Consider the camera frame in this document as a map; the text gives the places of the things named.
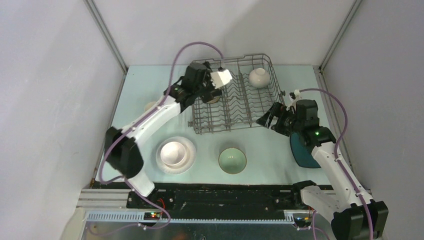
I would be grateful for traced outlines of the brown glazed bowl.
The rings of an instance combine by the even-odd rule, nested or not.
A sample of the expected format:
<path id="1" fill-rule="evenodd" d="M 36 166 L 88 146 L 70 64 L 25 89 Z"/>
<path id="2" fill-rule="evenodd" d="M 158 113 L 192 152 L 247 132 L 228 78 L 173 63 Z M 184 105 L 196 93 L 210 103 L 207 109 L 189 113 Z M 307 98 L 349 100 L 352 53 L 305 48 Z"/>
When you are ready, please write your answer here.
<path id="1" fill-rule="evenodd" d="M 208 96 L 208 98 L 206 99 L 207 101 L 205 102 L 206 104 L 215 104 L 217 103 L 219 100 L 221 99 L 220 95 L 217 96 Z"/>

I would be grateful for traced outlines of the small white ribbed bowl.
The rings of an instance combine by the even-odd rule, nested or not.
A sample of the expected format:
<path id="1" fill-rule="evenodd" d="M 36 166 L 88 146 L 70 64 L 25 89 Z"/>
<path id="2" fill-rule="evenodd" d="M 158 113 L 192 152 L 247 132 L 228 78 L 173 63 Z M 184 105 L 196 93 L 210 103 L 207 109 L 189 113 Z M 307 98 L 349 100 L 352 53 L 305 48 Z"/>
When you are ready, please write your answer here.
<path id="1" fill-rule="evenodd" d="M 255 68 L 249 73 L 248 81 L 251 86 L 261 89 L 270 83 L 271 77 L 264 68 Z"/>

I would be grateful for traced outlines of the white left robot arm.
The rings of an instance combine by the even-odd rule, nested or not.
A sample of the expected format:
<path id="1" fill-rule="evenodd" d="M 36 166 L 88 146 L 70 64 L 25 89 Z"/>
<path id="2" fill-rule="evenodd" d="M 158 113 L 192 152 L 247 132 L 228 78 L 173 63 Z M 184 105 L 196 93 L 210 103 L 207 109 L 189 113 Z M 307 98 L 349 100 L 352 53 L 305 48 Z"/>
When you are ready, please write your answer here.
<path id="1" fill-rule="evenodd" d="M 222 95 L 222 88 L 232 81 L 228 69 L 213 71 L 208 62 L 190 63 L 183 76 L 170 83 L 163 96 L 145 113 L 122 128 L 110 127 L 105 134 L 103 162 L 120 173 L 128 186 L 139 194 L 145 208 L 158 202 L 155 185 L 144 170 L 141 148 L 165 123 L 181 114 L 197 99 L 207 103 Z"/>

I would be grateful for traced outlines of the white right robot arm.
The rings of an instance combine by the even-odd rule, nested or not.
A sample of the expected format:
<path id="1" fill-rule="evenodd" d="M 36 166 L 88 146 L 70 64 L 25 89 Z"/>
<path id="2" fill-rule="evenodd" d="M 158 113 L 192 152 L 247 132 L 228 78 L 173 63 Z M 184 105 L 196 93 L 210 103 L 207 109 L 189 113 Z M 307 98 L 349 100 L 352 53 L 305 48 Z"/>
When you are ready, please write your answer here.
<path id="1" fill-rule="evenodd" d="M 274 102 L 256 123 L 279 134 L 296 135 L 300 145 L 326 174 L 335 198 L 311 181 L 296 184 L 291 204 L 297 209 L 312 207 L 331 225 L 338 240 L 374 240 L 382 236 L 388 207 L 361 186 L 343 156 L 331 130 L 320 125 L 316 101 L 301 99 L 295 106 Z"/>

